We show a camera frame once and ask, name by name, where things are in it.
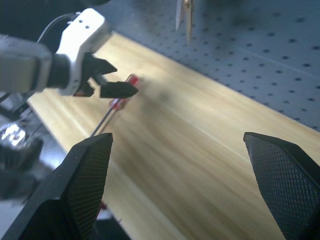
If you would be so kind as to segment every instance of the wooden surface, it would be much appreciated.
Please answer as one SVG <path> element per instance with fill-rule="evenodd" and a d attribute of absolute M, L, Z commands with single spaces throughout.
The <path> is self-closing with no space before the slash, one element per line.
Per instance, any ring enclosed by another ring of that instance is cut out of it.
<path fill-rule="evenodd" d="M 257 132 L 300 145 L 318 164 L 320 133 L 118 34 L 98 52 L 135 73 L 143 89 L 104 130 L 112 132 L 103 199 L 134 240 L 283 240 L 243 142 Z M 61 97 L 30 104 L 68 151 L 88 137 L 108 100 Z"/>

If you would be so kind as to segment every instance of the pegboard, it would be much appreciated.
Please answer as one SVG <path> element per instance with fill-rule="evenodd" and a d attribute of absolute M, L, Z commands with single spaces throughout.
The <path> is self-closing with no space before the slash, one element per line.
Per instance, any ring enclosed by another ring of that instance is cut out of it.
<path fill-rule="evenodd" d="M 320 1 L 194 2 L 189 46 L 176 0 L 98 10 L 120 34 L 320 131 Z"/>

